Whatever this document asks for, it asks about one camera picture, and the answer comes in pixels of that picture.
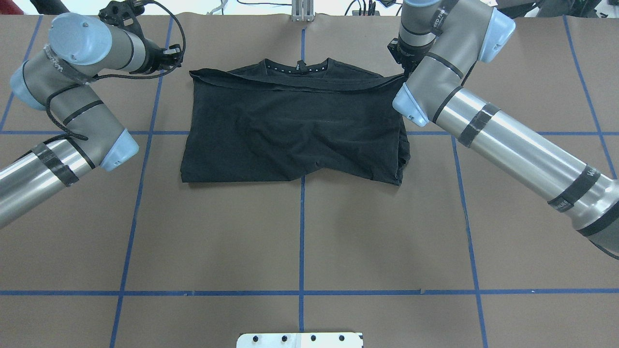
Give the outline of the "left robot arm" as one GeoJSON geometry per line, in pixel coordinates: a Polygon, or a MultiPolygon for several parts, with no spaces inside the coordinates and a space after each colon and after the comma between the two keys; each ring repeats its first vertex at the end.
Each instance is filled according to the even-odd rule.
{"type": "Polygon", "coordinates": [[[184,44],[166,48],[146,39],[130,7],[114,1],[100,18],[63,13],[48,43],[13,73],[15,97],[46,112],[62,134],[42,141],[1,171],[5,227],[95,168],[112,171],[139,152],[137,141],[91,88],[100,75],[152,79],[174,71],[184,44]]]}

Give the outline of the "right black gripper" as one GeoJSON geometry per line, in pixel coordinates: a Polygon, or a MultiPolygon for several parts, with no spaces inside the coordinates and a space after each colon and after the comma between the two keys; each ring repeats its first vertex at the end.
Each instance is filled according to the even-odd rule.
{"type": "Polygon", "coordinates": [[[409,46],[400,40],[391,40],[387,45],[396,64],[404,69],[404,76],[409,77],[422,60],[422,48],[409,46]]]}

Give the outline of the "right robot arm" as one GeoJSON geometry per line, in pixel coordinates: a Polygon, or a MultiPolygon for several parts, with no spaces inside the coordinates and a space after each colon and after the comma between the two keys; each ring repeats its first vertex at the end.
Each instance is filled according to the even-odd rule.
{"type": "Polygon", "coordinates": [[[497,165],[606,255],[618,258],[618,181],[608,178],[463,86],[491,62],[515,21],[479,0],[405,0],[389,49],[407,80],[393,100],[403,117],[433,123],[497,165]]]}

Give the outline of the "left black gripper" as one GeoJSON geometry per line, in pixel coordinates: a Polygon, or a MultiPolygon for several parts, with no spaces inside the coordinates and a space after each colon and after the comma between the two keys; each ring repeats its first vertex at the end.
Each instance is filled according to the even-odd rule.
{"type": "Polygon", "coordinates": [[[143,41],[145,48],[145,60],[141,65],[141,74],[151,74],[160,70],[180,68],[183,63],[183,57],[167,57],[180,56],[183,53],[183,48],[180,44],[173,44],[167,49],[157,46],[153,41],[143,41]]]}

